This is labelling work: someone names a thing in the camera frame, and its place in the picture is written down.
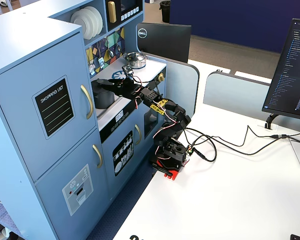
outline stainless steel pot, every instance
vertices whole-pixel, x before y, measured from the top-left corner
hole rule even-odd
[[[111,85],[108,80],[97,79],[91,82],[94,106],[96,109],[107,109],[115,102],[115,94],[111,91],[105,90],[101,84]]]
[[[123,55],[133,69],[142,69],[146,66],[146,55],[141,52],[130,52]]]

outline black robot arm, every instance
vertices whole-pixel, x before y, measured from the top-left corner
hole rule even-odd
[[[167,121],[153,136],[157,159],[152,165],[165,173],[166,177],[174,180],[186,161],[189,148],[176,140],[178,133],[183,131],[191,121],[185,109],[172,100],[163,98],[150,87],[143,87],[140,83],[136,83],[133,76],[127,75],[123,80],[108,81],[112,85],[102,85],[105,90],[136,103],[143,101],[143,104],[166,117]]]

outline trash can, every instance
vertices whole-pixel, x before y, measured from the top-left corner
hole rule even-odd
[[[168,24],[170,22],[170,1],[160,2],[159,10],[162,11],[162,21]]]

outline oven door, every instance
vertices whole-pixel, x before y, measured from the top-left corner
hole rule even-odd
[[[105,0],[108,31],[132,18],[143,9],[143,0]]]

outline computer screen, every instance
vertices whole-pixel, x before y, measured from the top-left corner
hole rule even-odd
[[[293,19],[262,111],[300,119],[300,19]]]
[[[137,42],[140,51],[188,63],[191,26],[139,23]]]

